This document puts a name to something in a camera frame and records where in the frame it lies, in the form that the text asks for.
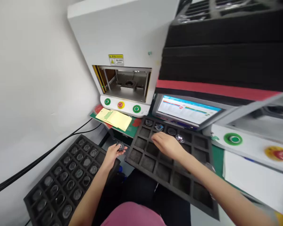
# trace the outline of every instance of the black foam tray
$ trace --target black foam tray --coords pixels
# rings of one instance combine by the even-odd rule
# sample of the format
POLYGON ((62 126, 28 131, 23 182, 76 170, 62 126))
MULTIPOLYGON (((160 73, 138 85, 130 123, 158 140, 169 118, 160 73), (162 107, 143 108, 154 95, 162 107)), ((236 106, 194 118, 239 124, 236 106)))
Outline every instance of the black foam tray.
MULTIPOLYGON (((99 169, 104 161, 105 155, 106 151, 104 149, 97 146, 94 142, 92 142, 85 136, 80 135, 76 139, 76 141, 67 149, 65 154, 53 165, 53 167, 43 176, 43 178, 37 183, 37 185, 24 198, 24 202, 31 218, 32 224, 40 226, 68 225, 73 212, 75 211, 77 205, 89 188, 92 179, 95 176, 95 174, 93 175, 90 172, 91 167, 93 165, 96 165, 99 169), (73 148, 77 148, 77 151, 75 153, 72 152, 72 150, 74 150, 73 148), (94 157, 90 155, 92 150, 97 151, 94 157), (64 161, 66 158, 70 158, 70 160, 68 162, 64 161), (90 163, 85 166, 84 162, 86 159, 90 159, 90 163), (71 167, 72 163, 75 163, 76 165, 74 169, 72 169, 71 167), (66 172, 68 176, 65 180, 62 180, 61 175, 64 172, 66 172), (52 178, 52 182, 50 182, 48 186, 46 186, 45 179, 48 177, 52 178), (86 183, 86 181, 84 181, 85 177, 90 178, 90 182, 88 184, 86 183), (57 187, 58 191, 56 193, 53 193, 52 191, 54 191, 54 189, 57 187), (74 195, 79 194, 80 192, 80 198, 75 199, 74 195), (41 194, 39 196, 35 196, 35 199, 33 199, 35 193, 41 194), (42 203, 45 202, 45 206, 41 209, 40 207, 42 206, 42 203), (63 216, 63 211, 67 207, 71 207, 71 211, 69 215, 63 216)), ((109 182, 109 179, 118 171, 119 164, 120 160, 116 159, 114 166, 109 173, 107 182, 109 182)))
POLYGON ((137 130, 125 161, 203 212, 219 220, 218 204, 212 199, 208 190, 180 163, 161 153, 152 142, 151 136, 159 132, 155 129, 156 124, 163 125, 163 132, 166 134, 168 128, 175 129, 176 134, 184 137, 185 142, 181 145, 188 153, 203 164, 208 162, 214 165, 209 137, 147 116, 144 116, 137 130), (145 120, 151 120, 153 125, 147 126, 145 120))

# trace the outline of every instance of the computer display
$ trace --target computer display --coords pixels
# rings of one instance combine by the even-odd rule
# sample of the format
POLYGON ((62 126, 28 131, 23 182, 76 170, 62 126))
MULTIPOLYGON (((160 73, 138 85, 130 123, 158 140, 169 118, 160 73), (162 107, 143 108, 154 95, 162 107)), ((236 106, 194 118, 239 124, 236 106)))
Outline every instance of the computer display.
POLYGON ((198 125, 208 120, 221 110, 221 108, 166 95, 163 95, 157 109, 158 112, 198 125))

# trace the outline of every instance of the white wall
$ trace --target white wall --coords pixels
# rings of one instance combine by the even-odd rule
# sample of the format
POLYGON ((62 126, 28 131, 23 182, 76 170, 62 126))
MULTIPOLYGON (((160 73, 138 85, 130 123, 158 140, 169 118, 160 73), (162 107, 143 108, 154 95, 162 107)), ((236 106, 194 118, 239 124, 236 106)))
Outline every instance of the white wall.
MULTIPOLYGON (((99 103, 67 21, 75 2, 0 0, 0 183, 85 123, 99 103)), ((99 143, 102 128, 87 136, 99 143)), ((74 139, 0 192, 0 225, 27 222, 23 198, 74 139)))

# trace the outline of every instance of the yellow warning label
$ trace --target yellow warning label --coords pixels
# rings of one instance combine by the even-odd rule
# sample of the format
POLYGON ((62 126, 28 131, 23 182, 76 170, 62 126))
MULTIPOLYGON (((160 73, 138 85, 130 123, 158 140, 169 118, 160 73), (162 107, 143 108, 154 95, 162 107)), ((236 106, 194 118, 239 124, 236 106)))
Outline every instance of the yellow warning label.
POLYGON ((122 54, 109 54, 110 65, 124 66, 124 56, 122 54))
POLYGON ((123 58, 123 55, 109 55, 109 58, 123 58))

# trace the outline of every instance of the black cable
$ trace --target black cable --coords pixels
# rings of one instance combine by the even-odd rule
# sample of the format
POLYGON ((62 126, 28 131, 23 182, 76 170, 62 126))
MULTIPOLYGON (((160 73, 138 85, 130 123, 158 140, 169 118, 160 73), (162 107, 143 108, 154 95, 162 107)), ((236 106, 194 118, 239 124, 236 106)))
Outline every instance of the black cable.
POLYGON ((27 226, 29 222, 30 222, 30 219, 28 220, 28 222, 24 226, 27 226))
POLYGON ((19 171, 18 173, 16 173, 15 175, 13 175, 12 177, 8 178, 7 180, 5 180, 4 182, 2 182, 0 184, 0 191, 2 191, 3 189, 5 189, 7 186, 9 186, 10 184, 12 184, 13 182, 15 182, 17 179, 19 179, 20 177, 22 177, 24 174, 26 174, 29 170, 31 170, 32 168, 34 168, 37 164, 39 164, 45 157, 47 157, 54 149, 56 149, 61 143, 63 143, 65 140, 67 140, 69 137, 73 136, 73 135, 77 135, 77 134, 81 134, 81 133, 87 133, 87 132, 91 132, 95 129, 97 129, 99 126, 101 125, 101 123, 94 129, 89 130, 89 131, 85 131, 85 132, 80 132, 80 133, 72 133, 69 136, 67 136, 66 138, 64 138, 63 140, 61 140, 57 145, 55 145, 53 148, 51 148, 49 151, 47 151, 46 153, 44 153, 41 157, 39 157, 38 159, 36 159, 35 161, 33 161, 31 164, 29 164, 27 167, 25 167, 24 169, 22 169, 21 171, 19 171))

